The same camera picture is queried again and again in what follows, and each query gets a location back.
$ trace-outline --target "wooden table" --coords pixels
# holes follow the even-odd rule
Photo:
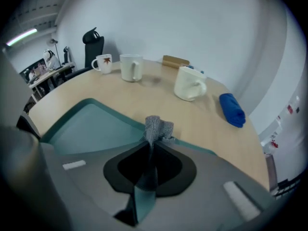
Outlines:
[[[42,97],[42,95],[41,95],[41,93],[39,92],[37,86],[38,86],[40,83],[42,83],[42,82],[48,80],[49,78],[53,77],[55,74],[61,73],[61,72],[67,70],[68,68],[70,68],[71,66],[74,66],[74,65],[75,65],[75,64],[74,64],[73,62],[67,63],[67,64],[65,64],[62,68],[59,68],[59,69],[57,69],[57,70],[53,70],[53,71],[51,71],[51,72],[47,72],[47,73],[41,75],[41,76],[38,78],[38,80],[36,80],[35,82],[33,82],[31,85],[28,85],[28,86],[29,86],[29,88],[31,88],[31,89],[35,88],[35,89],[37,90],[38,94],[40,95],[40,97]],[[53,78],[51,78],[51,80],[52,80],[52,84],[53,84],[54,87],[56,88],[57,85],[56,85],[56,83],[54,82]],[[32,96],[33,100],[35,101],[35,103],[37,103],[38,101],[37,101],[37,99],[35,98],[35,96],[34,96],[33,94],[32,94],[31,96]]]
[[[79,101],[95,98],[110,108],[138,121],[150,115],[174,122],[173,135],[188,143],[214,151],[269,190],[266,160],[257,133],[249,118],[243,128],[227,123],[219,96],[229,92],[221,83],[208,78],[207,93],[193,102],[173,93],[178,69],[144,61],[140,82],[121,79],[120,63],[102,75],[90,70],[41,99],[29,112],[40,134],[44,134],[65,112]]]

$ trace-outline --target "wooden block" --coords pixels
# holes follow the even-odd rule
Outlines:
[[[164,55],[163,57],[163,65],[165,66],[179,68],[181,64],[189,65],[189,61],[174,56]]]

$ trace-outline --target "blue cloth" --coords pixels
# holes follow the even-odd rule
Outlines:
[[[238,128],[242,128],[246,122],[245,113],[235,97],[231,93],[225,93],[220,95],[219,102],[227,122]]]

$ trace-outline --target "black office chair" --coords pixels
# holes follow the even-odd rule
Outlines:
[[[91,63],[96,58],[96,56],[101,55],[103,53],[104,47],[104,37],[100,37],[98,32],[95,31],[96,28],[87,32],[82,41],[85,44],[85,68],[77,70],[66,76],[66,79],[72,79],[75,76],[78,76],[82,73],[85,73],[92,69]]]

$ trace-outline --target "chair headrest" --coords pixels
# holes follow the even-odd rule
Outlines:
[[[100,35],[98,34],[97,31],[95,31],[96,27],[89,32],[87,32],[83,37],[82,37],[82,42],[84,44],[89,44],[89,43],[95,43],[100,40]]]

